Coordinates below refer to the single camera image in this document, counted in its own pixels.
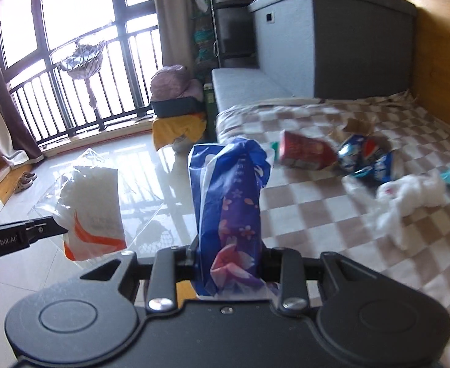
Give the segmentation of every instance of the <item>metal railing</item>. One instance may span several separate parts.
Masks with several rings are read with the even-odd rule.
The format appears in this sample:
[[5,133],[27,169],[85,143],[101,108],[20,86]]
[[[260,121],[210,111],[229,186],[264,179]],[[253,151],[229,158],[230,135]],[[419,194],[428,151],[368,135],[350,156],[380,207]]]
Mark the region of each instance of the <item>metal railing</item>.
[[[130,59],[124,57],[123,38],[129,44]],[[157,25],[107,41],[101,71],[90,78],[97,99],[94,109],[88,104],[85,82],[73,80],[56,65],[13,87],[10,94],[37,143],[45,144],[91,129],[103,130],[109,124],[148,115],[151,111],[148,82],[161,66],[156,45],[160,46]],[[130,67],[125,65],[125,59],[131,63]],[[136,74],[141,98],[134,98],[128,70]]]

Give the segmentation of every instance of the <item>screw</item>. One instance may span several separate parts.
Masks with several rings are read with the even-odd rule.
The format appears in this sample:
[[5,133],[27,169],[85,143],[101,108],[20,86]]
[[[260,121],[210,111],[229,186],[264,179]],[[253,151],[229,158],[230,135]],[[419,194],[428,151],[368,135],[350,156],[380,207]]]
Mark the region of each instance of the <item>screw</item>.
[[174,302],[167,297],[157,297],[148,302],[148,307],[153,311],[166,312],[174,308]]
[[283,301],[283,307],[288,310],[300,311],[307,307],[307,305],[307,300],[302,299],[301,297],[289,297]]
[[232,307],[222,307],[220,311],[222,312],[222,314],[233,314]]

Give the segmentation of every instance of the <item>tiled floor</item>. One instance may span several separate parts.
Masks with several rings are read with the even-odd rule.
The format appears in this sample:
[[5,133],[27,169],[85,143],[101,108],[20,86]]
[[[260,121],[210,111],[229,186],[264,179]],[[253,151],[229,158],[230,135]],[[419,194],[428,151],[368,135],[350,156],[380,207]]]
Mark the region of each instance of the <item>tiled floor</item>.
[[[170,147],[155,152],[151,134],[111,141],[93,149],[120,170],[132,189],[130,201],[121,206],[125,228],[138,233],[130,249],[145,256],[160,248],[191,242],[196,223],[186,155],[174,155]],[[12,196],[0,213],[0,224],[28,219],[33,205],[82,152],[50,158],[38,166],[38,179],[28,190]],[[54,242],[40,240],[26,250],[0,258],[0,368],[16,361],[3,332],[10,307],[32,292],[82,270],[55,244],[60,245],[59,238]]]

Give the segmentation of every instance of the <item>floral pattern bag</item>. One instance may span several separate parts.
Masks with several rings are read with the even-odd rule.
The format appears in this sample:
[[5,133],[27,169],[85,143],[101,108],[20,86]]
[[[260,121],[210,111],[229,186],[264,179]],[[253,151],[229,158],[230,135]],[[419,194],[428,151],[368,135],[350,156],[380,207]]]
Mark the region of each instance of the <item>floral pattern bag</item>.
[[261,218],[259,192],[273,160],[254,140],[235,138],[228,145],[195,145],[189,176],[200,238],[198,295],[263,298],[269,291],[257,277]]

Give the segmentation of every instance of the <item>checkered bedsheet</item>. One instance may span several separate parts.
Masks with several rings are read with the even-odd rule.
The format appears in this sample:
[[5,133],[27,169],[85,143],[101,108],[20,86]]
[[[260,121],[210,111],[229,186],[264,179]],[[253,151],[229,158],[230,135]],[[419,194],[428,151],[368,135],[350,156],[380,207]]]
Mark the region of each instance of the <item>checkered bedsheet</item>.
[[[450,166],[449,126],[444,130],[407,94],[356,101],[269,100],[232,107],[218,116],[217,134],[222,143],[244,136],[267,144],[278,141],[283,129],[329,140],[333,126],[348,117],[375,117],[376,131],[400,149],[406,174]],[[420,208],[403,219],[410,247],[402,251],[389,237],[371,231],[366,209],[346,195],[341,176],[333,170],[274,167],[261,191],[262,238],[268,247],[293,248],[304,257],[339,252],[434,297],[450,313],[450,189],[445,201],[445,206]],[[314,284],[309,291],[318,296]],[[450,368],[450,342],[442,363]]]

